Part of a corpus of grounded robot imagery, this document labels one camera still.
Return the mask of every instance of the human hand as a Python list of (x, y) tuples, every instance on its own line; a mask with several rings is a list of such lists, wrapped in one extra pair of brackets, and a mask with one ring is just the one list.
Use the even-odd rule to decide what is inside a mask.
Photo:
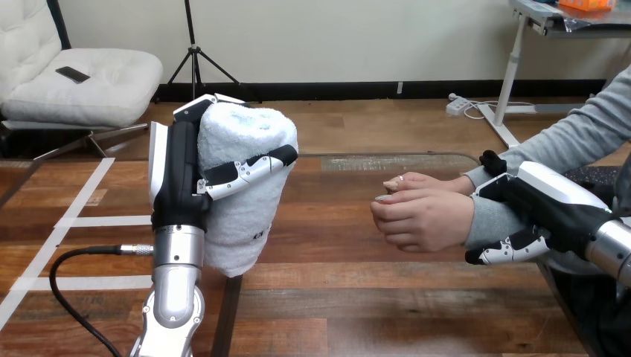
[(467, 240), (473, 200), (444, 190), (406, 190), (372, 202), (377, 229), (385, 241), (407, 252), (433, 252)]
[(473, 183), (466, 176), (461, 176), (450, 181), (441, 181), (431, 176), (423, 175), (422, 173), (406, 173), (404, 175), (394, 177), (393, 179), (384, 182), (383, 187), (385, 187), (388, 193), (429, 188), (433, 190), (461, 193), (468, 196), (475, 191)]

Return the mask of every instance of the white towel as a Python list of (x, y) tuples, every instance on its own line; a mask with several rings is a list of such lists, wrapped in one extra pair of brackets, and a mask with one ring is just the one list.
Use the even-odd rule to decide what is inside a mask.
[[(243, 162), (287, 144), (298, 151), (294, 123), (282, 113), (231, 103), (208, 108), (202, 117), (197, 144), (203, 170), (226, 162)], [(205, 264), (235, 277), (256, 263), (293, 166), (213, 202), (206, 218)]]

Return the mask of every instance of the wooden table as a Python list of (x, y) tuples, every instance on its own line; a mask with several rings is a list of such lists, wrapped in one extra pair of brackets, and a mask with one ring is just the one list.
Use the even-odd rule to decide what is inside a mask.
[[(385, 179), (451, 179), (475, 165), (459, 155), (299, 158), (258, 264), (230, 280), (203, 271), (195, 356), (586, 356), (534, 264), (469, 266), (462, 248), (406, 254), (374, 228), (368, 204)], [(46, 277), (73, 248), (151, 244), (150, 212), (147, 162), (39, 167), (0, 209), (0, 356), (109, 356)], [(98, 218), (112, 216), (128, 217)], [(150, 273), (150, 258), (112, 256), (59, 270), (64, 295), (126, 356)]]

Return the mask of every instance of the tripod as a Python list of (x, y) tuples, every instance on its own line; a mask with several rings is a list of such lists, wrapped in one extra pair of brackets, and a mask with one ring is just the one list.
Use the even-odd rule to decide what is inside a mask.
[(193, 87), (193, 100), (195, 100), (196, 98), (195, 91), (197, 89), (197, 86), (202, 86), (202, 87), (204, 86), (204, 83), (202, 82), (202, 75), (199, 73), (199, 59), (197, 57), (198, 55), (201, 55), (207, 61), (209, 61), (212, 65), (214, 65), (217, 69), (219, 69), (221, 73), (223, 73), (226, 77), (230, 78), (232, 82), (237, 84), (239, 86), (239, 89), (244, 89), (254, 99), (256, 99), (256, 101), (260, 102), (260, 99), (258, 98), (256, 94), (251, 93), (241, 82), (239, 82), (236, 78), (232, 77), (225, 69), (221, 68), (220, 65), (218, 65), (209, 56), (207, 56), (204, 53), (204, 51), (202, 51), (202, 49), (198, 45), (195, 44), (195, 33), (193, 32), (193, 19), (190, 16), (189, 0), (184, 0), (184, 5), (186, 7), (186, 21), (188, 23), (188, 36), (190, 36), (190, 47), (188, 48), (188, 52), (186, 53), (186, 56), (182, 60), (182, 63), (179, 64), (179, 67), (176, 69), (175, 73), (173, 73), (173, 76), (171, 77), (167, 85), (170, 86), (171, 84), (173, 84), (173, 81), (176, 79), (178, 73), (182, 70), (182, 67), (184, 67), (184, 64), (188, 60), (188, 57), (190, 57), (191, 68), (192, 68), (190, 80), (191, 80), (191, 85)]

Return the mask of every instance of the gray sleeve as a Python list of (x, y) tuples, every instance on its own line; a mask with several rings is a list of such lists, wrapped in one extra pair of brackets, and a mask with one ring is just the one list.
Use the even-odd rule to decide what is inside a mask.
[[(500, 155), (508, 172), (516, 174), (524, 161), (534, 161), (558, 173), (591, 164), (631, 139), (631, 67), (570, 115), (523, 144)], [(491, 177), (482, 168), (466, 174), (477, 187)]]
[(525, 216), (520, 216), (505, 203), (473, 197), (475, 211), (465, 248), (475, 249), (495, 243), (528, 226)]
[[(515, 175), (523, 161), (534, 161), (558, 173), (591, 164), (631, 139), (631, 67), (620, 73), (585, 106), (500, 155)], [(492, 177), (482, 167), (466, 174), (477, 187)], [(507, 205), (474, 198), (475, 214), (465, 246), (497, 242), (526, 226), (525, 217)]]

